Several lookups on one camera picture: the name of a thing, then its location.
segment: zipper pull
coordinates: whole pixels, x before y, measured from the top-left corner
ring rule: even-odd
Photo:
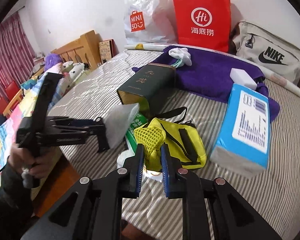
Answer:
[[[251,34],[251,38],[249,40],[246,41],[246,47],[252,49],[253,48],[253,42],[252,42],[252,39],[253,39],[253,34]]]

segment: blue box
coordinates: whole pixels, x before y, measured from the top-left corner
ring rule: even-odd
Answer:
[[[269,148],[268,98],[247,87],[233,84],[210,160],[228,170],[252,177],[267,168]]]

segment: purple towel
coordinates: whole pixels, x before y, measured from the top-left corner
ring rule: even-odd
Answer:
[[[169,55],[169,50],[181,48],[169,46],[163,50],[163,54],[156,58],[153,63],[172,65],[177,60]],[[269,90],[261,80],[265,76],[255,65],[229,57],[217,52],[201,49],[188,48],[191,55],[192,66],[179,67],[176,69],[176,87],[196,95],[212,99],[218,102],[228,103],[233,81],[230,78],[232,68],[245,70],[254,81],[258,83],[256,91],[268,97]],[[272,122],[280,111],[279,104],[269,98],[270,122]]]

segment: white sponge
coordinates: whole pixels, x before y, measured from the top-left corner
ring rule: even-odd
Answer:
[[[255,83],[255,81],[243,69],[232,68],[230,72],[230,77],[233,80],[233,82],[238,85],[245,86],[252,90],[256,90],[257,88],[257,84]]]

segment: human hand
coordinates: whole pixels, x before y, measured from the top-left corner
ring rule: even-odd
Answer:
[[[8,163],[19,174],[22,173],[22,166],[36,164],[30,169],[29,174],[35,178],[42,179],[49,174],[52,166],[52,157],[53,151],[50,148],[48,148],[43,155],[34,158],[28,149],[18,148],[18,144],[13,144]]]

